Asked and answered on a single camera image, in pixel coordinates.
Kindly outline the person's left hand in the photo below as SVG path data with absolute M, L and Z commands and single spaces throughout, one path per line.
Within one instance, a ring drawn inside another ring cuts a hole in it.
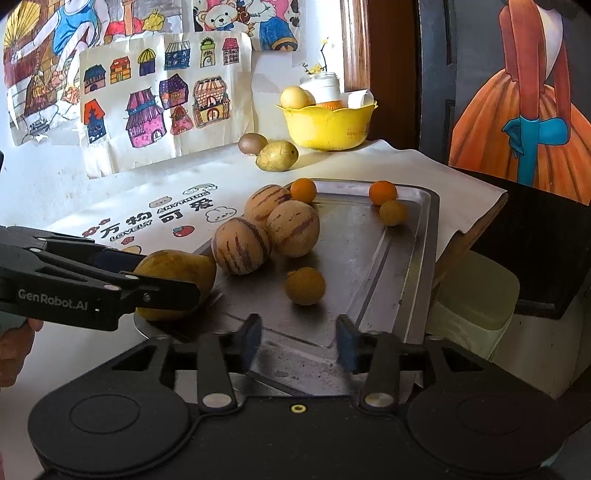
M 43 328 L 44 322 L 27 319 L 19 328 L 10 329 L 1 336 L 0 341 L 0 387 L 15 384 L 23 369 L 26 357 L 30 354 L 35 335 Z

